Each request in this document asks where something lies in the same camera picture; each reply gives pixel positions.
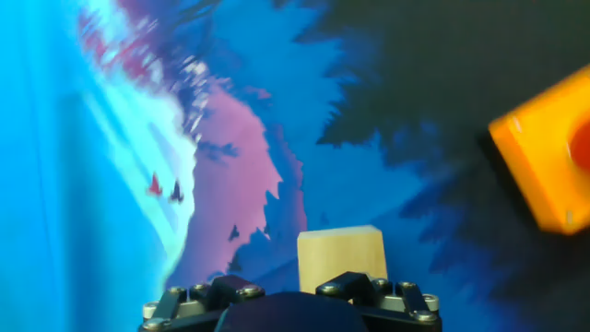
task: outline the orange block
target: orange block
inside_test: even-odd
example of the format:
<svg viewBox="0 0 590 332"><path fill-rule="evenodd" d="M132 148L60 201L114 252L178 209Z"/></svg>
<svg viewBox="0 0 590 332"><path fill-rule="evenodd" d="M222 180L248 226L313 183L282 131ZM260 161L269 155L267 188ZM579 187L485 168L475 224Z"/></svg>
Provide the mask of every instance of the orange block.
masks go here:
<svg viewBox="0 0 590 332"><path fill-rule="evenodd" d="M590 174L570 154L576 130L589 121L590 66L490 124L543 231L570 235L590 226Z"/></svg>

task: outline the black surface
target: black surface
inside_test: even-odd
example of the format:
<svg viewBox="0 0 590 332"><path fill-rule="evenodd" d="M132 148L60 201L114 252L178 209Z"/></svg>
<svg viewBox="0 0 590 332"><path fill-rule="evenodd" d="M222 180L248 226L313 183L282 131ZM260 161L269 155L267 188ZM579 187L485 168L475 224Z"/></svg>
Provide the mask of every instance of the black surface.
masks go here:
<svg viewBox="0 0 590 332"><path fill-rule="evenodd" d="M539 231L477 136L590 63L590 1L308 1L323 2L331 8L299 41L355 30L362 38L343 47L369 41L376 59L338 68L356 79L341 84L344 99L318 143L365 144L378 133L387 164L425 160L419 173L431 185L402 217L461 215L426 225L423 241L440 245L431 273L465 271L460 287L510 315L499 317L503 330L587 331L590 234Z"/></svg>
<svg viewBox="0 0 590 332"><path fill-rule="evenodd" d="M220 323L230 332L368 332L348 303L299 292L284 292L231 307Z"/></svg>
<svg viewBox="0 0 590 332"><path fill-rule="evenodd" d="M482 134L477 136L478 145L486 161L495 175L501 193L505 195L509 204L513 207L513 212L518 222L522 222L531 231L537 232L537 222L535 216L528 206L526 198L523 196L518 184L516 183L508 164L502 157L498 147L488 130L483 130Z"/></svg>

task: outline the metal bolt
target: metal bolt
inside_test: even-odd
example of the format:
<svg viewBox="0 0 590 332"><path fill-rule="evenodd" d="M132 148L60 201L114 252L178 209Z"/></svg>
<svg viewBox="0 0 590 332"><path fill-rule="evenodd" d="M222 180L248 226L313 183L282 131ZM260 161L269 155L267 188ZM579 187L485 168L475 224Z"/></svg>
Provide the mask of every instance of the metal bolt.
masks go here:
<svg viewBox="0 0 590 332"><path fill-rule="evenodd" d="M412 317L419 322L432 322L436 320L436 314L431 313L428 310L414 310Z"/></svg>
<svg viewBox="0 0 590 332"><path fill-rule="evenodd" d="M145 319L151 318L151 316L154 314L154 311L156 311L157 306L158 306L158 302L148 302L148 303L144 304L144 308L143 308L144 318Z"/></svg>
<svg viewBox="0 0 590 332"><path fill-rule="evenodd" d="M186 289L184 289L182 287L170 287L168 289L168 291L173 294L178 294L178 293L186 292Z"/></svg>
<svg viewBox="0 0 590 332"><path fill-rule="evenodd" d="M326 282L320 286L320 292L323 295L335 295L340 291L338 285L335 282Z"/></svg>
<svg viewBox="0 0 590 332"><path fill-rule="evenodd" d="M193 285L193 287L191 287L191 288L195 291L204 291L207 289L207 287L209 287L209 285L207 285L206 283L202 283L202 284Z"/></svg>
<svg viewBox="0 0 590 332"><path fill-rule="evenodd" d="M407 281L402 281L402 282L399 283L399 285L401 287L404 287L404 288L406 288L406 287L408 287L408 288L409 287L416 287L416 284L415 283L413 283L413 282L407 282Z"/></svg>
<svg viewBox="0 0 590 332"><path fill-rule="evenodd" d="M374 280L374 282L379 287L385 287L385 286L387 286L387 284L389 284L389 280L387 280L385 278L377 278Z"/></svg>
<svg viewBox="0 0 590 332"><path fill-rule="evenodd" d="M144 304L144 308L155 308L158 306L158 301L154 301L154 302L148 302L146 304Z"/></svg>
<svg viewBox="0 0 590 332"><path fill-rule="evenodd" d="M245 297L253 297L256 295L260 295L264 290L260 286L256 285L246 285L240 290L238 290L238 294Z"/></svg>
<svg viewBox="0 0 590 332"><path fill-rule="evenodd" d="M431 311L439 310L439 298L435 295L423 294L424 302L428 305Z"/></svg>
<svg viewBox="0 0 590 332"><path fill-rule="evenodd" d="M162 331L171 324L170 319L152 318L142 325L146 331Z"/></svg>

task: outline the pine tree silhouette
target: pine tree silhouette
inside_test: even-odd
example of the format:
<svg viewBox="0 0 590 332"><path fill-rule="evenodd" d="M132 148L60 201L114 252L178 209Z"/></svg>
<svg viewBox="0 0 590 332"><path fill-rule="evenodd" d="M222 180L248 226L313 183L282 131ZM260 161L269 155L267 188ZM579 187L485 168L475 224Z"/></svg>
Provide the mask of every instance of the pine tree silhouette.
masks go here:
<svg viewBox="0 0 590 332"><path fill-rule="evenodd" d="M238 226L237 225L233 225L233 229L231 229L231 234L230 234L230 238L228 239L229 242L232 242L233 239L239 238L240 237L240 232L238 231Z"/></svg>

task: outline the wooden block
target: wooden block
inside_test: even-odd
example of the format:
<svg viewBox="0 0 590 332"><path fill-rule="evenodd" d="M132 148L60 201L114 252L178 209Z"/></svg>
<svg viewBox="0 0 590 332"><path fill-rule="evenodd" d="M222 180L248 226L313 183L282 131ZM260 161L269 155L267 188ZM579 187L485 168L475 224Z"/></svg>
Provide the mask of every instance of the wooden block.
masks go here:
<svg viewBox="0 0 590 332"><path fill-rule="evenodd" d="M344 272L387 278L384 238L373 226L303 231L297 239L300 291L315 288Z"/></svg>

